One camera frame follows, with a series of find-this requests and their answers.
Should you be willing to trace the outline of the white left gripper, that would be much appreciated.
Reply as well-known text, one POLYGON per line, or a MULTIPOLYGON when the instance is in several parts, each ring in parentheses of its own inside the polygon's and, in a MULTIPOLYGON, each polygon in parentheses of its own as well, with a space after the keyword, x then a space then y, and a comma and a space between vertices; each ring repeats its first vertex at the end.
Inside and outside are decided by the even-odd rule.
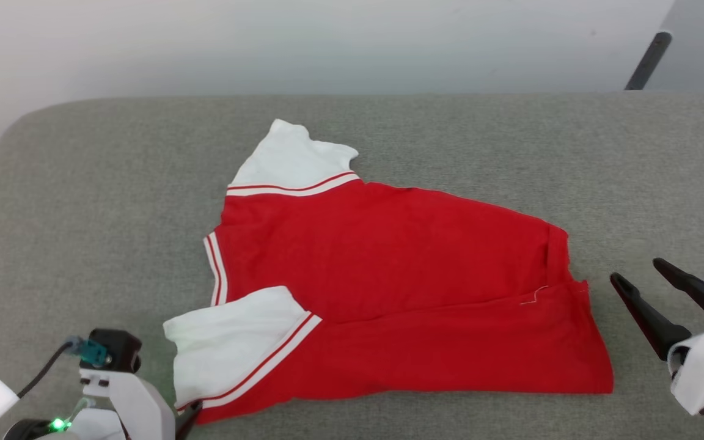
POLYGON ((175 418, 158 390, 132 373, 80 369, 79 440, 187 440, 203 401, 175 418))

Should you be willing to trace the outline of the red and white jersey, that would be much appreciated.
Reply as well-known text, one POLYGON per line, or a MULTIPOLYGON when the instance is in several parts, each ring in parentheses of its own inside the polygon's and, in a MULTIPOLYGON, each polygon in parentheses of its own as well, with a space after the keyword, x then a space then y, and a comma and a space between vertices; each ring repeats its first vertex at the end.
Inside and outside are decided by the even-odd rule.
POLYGON ((383 392, 608 395, 569 235, 450 193, 363 181, 357 150, 274 120, 203 240, 210 306, 174 317, 199 423, 383 392))

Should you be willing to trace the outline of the black pole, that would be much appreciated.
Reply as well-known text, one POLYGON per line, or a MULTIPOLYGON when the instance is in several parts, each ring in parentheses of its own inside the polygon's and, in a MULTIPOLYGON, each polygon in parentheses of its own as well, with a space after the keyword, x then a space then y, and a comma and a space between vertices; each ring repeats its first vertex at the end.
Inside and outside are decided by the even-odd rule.
POLYGON ((660 31, 654 35, 647 50, 624 87, 624 91, 642 91, 647 86, 651 76, 662 61, 670 47, 673 36, 668 31, 660 31))

